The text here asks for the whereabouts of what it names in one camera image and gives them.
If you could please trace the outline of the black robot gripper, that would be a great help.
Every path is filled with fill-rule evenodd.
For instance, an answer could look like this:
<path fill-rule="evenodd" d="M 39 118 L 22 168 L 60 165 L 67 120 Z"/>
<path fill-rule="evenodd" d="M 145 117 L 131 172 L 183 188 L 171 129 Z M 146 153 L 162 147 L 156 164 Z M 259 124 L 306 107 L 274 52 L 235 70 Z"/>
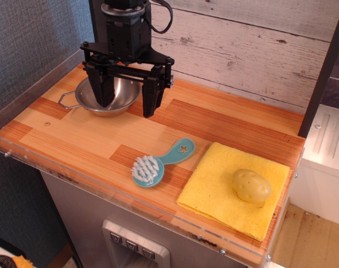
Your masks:
<path fill-rule="evenodd" d="M 106 107 L 114 100 L 114 77 L 143 81 L 145 118 L 160 107 L 164 89 L 173 84 L 174 59 L 155 51 L 152 32 L 165 33 L 152 25 L 150 7 L 102 7 L 106 17 L 107 42 L 84 42 L 84 70 L 98 104 Z"/>

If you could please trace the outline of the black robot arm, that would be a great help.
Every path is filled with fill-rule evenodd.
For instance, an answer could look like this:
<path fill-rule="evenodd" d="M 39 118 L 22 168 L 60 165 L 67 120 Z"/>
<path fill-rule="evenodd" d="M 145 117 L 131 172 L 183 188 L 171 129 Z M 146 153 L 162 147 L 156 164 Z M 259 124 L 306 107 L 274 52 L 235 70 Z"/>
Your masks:
<path fill-rule="evenodd" d="M 164 90 L 173 84 L 174 59 L 151 46 L 150 1 L 104 1 L 105 42 L 84 42 L 84 70 L 98 104 L 108 106 L 115 98 L 115 78 L 139 80 L 145 118 L 160 107 Z"/>

